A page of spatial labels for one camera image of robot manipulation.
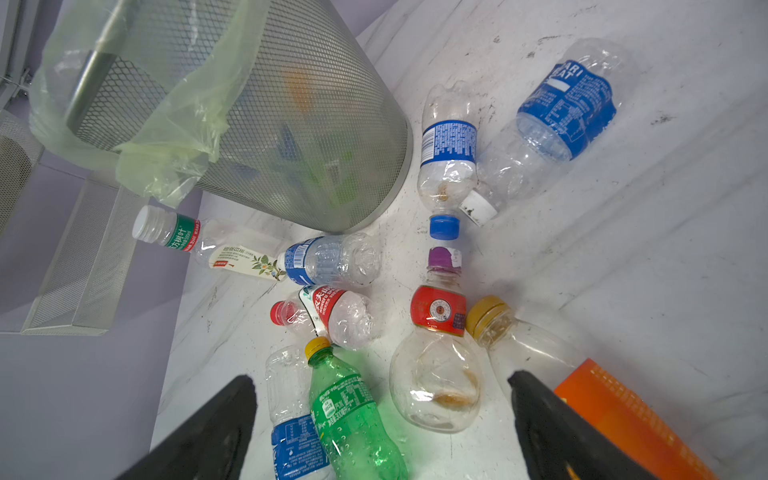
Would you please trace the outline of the red cap clear bottle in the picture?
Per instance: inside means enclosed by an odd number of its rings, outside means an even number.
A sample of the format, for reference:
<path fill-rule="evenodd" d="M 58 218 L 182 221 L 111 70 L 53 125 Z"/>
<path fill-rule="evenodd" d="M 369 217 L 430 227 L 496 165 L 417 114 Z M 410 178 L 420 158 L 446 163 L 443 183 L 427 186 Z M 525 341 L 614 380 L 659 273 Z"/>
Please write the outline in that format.
<path fill-rule="evenodd" d="M 325 337 L 342 348 L 360 350 L 383 332 L 366 296 L 328 285 L 307 286 L 276 302 L 270 319 L 304 345 L 316 337 Z"/>

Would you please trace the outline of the clear bottle blue label white cap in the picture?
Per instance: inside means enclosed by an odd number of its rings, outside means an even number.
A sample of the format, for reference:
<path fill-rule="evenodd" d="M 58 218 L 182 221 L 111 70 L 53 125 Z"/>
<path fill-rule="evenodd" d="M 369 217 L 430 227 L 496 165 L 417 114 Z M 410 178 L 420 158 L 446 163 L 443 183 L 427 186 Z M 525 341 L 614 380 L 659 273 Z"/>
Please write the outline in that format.
<path fill-rule="evenodd" d="M 273 352 L 265 364 L 265 381 L 275 478 L 334 479 L 310 414 L 311 369 L 303 350 L 291 345 Z"/>

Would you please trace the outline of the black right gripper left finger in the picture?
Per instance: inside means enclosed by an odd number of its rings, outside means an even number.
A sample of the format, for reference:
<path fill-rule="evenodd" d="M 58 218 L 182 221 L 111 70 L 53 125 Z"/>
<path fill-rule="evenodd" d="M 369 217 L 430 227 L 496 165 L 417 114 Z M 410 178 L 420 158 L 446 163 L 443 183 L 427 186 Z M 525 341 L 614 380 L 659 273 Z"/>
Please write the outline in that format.
<path fill-rule="evenodd" d="M 121 479 L 238 479 L 257 413 L 253 380 L 239 375 Z"/>

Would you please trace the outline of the round clear bottle red label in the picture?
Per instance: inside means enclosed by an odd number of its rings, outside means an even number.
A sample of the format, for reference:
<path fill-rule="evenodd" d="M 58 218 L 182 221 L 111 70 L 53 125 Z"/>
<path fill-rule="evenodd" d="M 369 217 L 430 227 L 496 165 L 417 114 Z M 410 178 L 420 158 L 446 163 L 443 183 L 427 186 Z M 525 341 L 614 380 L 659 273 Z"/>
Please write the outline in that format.
<path fill-rule="evenodd" d="M 480 410 L 482 366 L 465 338 L 461 271 L 459 250 L 430 249 L 425 280 L 411 298 L 414 329 L 390 363 L 390 393 L 399 414 L 438 433 L 467 429 Z"/>

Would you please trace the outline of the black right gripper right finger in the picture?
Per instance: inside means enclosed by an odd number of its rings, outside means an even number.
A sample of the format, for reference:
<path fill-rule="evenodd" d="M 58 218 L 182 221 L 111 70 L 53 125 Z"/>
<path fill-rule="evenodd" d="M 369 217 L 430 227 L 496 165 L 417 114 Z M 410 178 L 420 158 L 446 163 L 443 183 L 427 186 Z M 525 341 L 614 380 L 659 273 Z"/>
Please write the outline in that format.
<path fill-rule="evenodd" d="M 508 378 L 515 430 L 531 479 L 651 479 L 536 376 Z"/>

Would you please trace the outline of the orange NFC juice bottle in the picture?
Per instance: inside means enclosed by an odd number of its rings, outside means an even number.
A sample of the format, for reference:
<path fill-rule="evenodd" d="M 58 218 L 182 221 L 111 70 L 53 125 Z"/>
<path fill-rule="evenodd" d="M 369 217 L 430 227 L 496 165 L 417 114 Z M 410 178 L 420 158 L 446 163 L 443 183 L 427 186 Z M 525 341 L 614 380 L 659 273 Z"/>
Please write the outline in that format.
<path fill-rule="evenodd" d="M 469 311 L 467 332 L 488 353 L 502 389 L 525 370 L 562 403 L 659 479 L 714 479 L 716 474 L 631 389 L 568 341 L 517 318 L 497 296 Z"/>

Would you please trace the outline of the clear bottle green neck label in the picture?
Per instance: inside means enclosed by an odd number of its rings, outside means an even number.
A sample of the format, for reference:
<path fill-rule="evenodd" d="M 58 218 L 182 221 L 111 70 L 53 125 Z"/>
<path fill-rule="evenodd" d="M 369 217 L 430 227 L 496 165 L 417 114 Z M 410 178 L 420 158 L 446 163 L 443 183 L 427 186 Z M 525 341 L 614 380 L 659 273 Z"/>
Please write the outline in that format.
<path fill-rule="evenodd" d="M 210 270 L 274 282 L 287 278 L 282 261 L 286 249 L 283 241 L 228 220 L 200 220 L 145 205 L 134 220 L 132 236 L 189 253 Z"/>

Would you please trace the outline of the green soda bottle yellow cap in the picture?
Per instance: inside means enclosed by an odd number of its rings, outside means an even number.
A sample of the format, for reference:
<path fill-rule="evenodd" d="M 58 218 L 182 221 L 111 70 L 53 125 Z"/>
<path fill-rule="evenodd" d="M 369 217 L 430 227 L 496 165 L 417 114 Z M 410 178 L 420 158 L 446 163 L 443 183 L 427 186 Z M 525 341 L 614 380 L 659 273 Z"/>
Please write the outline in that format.
<path fill-rule="evenodd" d="M 329 339 L 308 342 L 310 414 L 339 479 L 407 479 L 405 460 L 385 429 L 360 372 L 334 354 Z"/>

